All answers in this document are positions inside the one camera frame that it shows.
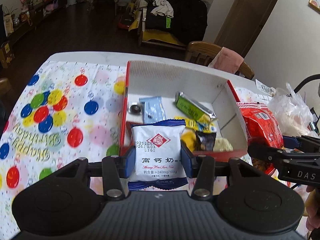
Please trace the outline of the person's right hand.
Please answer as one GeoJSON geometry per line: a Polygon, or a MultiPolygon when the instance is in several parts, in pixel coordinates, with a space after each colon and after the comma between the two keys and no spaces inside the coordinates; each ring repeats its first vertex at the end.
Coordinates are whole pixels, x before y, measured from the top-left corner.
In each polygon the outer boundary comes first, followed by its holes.
{"type": "Polygon", "coordinates": [[[309,193],[305,202],[306,228],[312,231],[319,228],[319,192],[313,186],[307,186],[306,192],[309,193]]]}

